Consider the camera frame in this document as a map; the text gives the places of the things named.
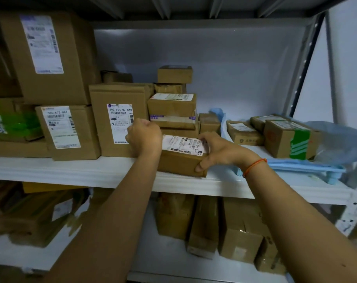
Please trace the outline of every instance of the red string bracelet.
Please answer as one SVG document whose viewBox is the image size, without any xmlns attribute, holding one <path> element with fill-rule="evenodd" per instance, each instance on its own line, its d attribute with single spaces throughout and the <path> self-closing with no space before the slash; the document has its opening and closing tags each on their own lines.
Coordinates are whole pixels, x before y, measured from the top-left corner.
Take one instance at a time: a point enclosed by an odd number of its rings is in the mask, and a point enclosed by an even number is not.
<svg viewBox="0 0 357 283">
<path fill-rule="evenodd" d="M 242 177 L 245 178 L 247 174 L 249 173 L 250 169 L 253 168 L 255 165 L 257 165 L 260 162 L 267 162 L 267 159 L 259 159 L 258 161 L 255 161 L 253 164 L 251 164 L 247 170 L 242 174 Z"/>
</svg>

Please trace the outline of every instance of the hand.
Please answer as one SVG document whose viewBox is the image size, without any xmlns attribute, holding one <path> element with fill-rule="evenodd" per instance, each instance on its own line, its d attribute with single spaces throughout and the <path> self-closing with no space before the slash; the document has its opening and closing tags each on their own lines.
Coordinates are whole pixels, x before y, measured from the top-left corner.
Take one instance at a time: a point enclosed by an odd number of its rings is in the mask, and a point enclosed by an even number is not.
<svg viewBox="0 0 357 283">
<path fill-rule="evenodd" d="M 137 156 L 153 154 L 160 157 L 162 153 L 163 136 L 160 127 L 146 119 L 135 119 L 134 124 L 128 127 L 126 141 Z"/>
<path fill-rule="evenodd" d="M 236 165 L 244 171 L 261 158 L 248 148 L 220 137 L 216 132 L 205 132 L 198 138 L 206 140 L 210 147 L 210 154 L 195 168 L 196 172 L 206 170 L 214 165 Z"/>
</svg>

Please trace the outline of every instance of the forearm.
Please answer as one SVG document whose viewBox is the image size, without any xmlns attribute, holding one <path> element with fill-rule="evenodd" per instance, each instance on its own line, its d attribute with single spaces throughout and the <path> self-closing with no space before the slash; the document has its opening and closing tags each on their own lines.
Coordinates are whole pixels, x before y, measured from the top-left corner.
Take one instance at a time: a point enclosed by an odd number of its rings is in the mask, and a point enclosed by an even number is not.
<svg viewBox="0 0 357 283">
<path fill-rule="evenodd" d="M 266 163 L 246 180 L 297 283 L 357 282 L 357 251 L 330 221 Z"/>
<path fill-rule="evenodd" d="M 54 264 L 46 282 L 122 282 L 131 267 L 160 155 L 142 154 Z"/>
</svg>

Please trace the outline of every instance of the white shelf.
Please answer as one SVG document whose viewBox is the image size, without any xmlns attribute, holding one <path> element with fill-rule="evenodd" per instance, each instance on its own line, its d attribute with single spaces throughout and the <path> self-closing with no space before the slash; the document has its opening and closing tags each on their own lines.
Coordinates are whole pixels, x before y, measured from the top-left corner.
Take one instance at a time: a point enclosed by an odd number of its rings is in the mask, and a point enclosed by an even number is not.
<svg viewBox="0 0 357 283">
<path fill-rule="evenodd" d="M 78 212 L 88 208 L 88 202 Z M 18 246 L 0 236 L 0 264 L 50 270 L 74 236 L 64 227 L 46 248 Z M 137 254 L 129 280 L 151 283 L 286 283 L 284 276 L 258 272 L 252 264 L 229 260 L 216 253 L 213 260 L 189 254 L 185 242 L 157 233 L 150 203 L 144 217 Z"/>
<path fill-rule="evenodd" d="M 263 147 L 249 148 L 262 157 L 271 157 Z M 133 162 L 133 158 L 117 157 L 57 162 L 50 158 L 0 157 L 0 180 L 115 188 Z M 297 172 L 278 174 L 310 203 L 346 205 L 353 192 L 339 181 L 336 185 L 329 185 L 313 175 Z M 206 178 L 158 172 L 153 191 L 253 198 L 246 180 L 236 176 L 227 166 L 210 168 Z"/>
</svg>

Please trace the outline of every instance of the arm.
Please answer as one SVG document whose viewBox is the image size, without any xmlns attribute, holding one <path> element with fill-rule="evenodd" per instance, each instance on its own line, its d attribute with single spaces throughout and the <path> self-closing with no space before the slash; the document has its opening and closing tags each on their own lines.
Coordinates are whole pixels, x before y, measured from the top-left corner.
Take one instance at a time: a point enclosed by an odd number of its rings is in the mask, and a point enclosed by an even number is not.
<svg viewBox="0 0 357 283">
<path fill-rule="evenodd" d="M 136 119 L 128 133 L 126 139 L 139 157 L 64 250 L 44 283 L 126 281 L 162 151 L 162 133 L 156 124 Z"/>
<path fill-rule="evenodd" d="M 234 164 L 245 171 L 260 157 L 216 133 L 203 133 L 211 153 L 196 170 Z M 336 227 L 265 162 L 246 176 L 288 271 L 300 282 L 357 282 L 357 250 Z"/>
</svg>

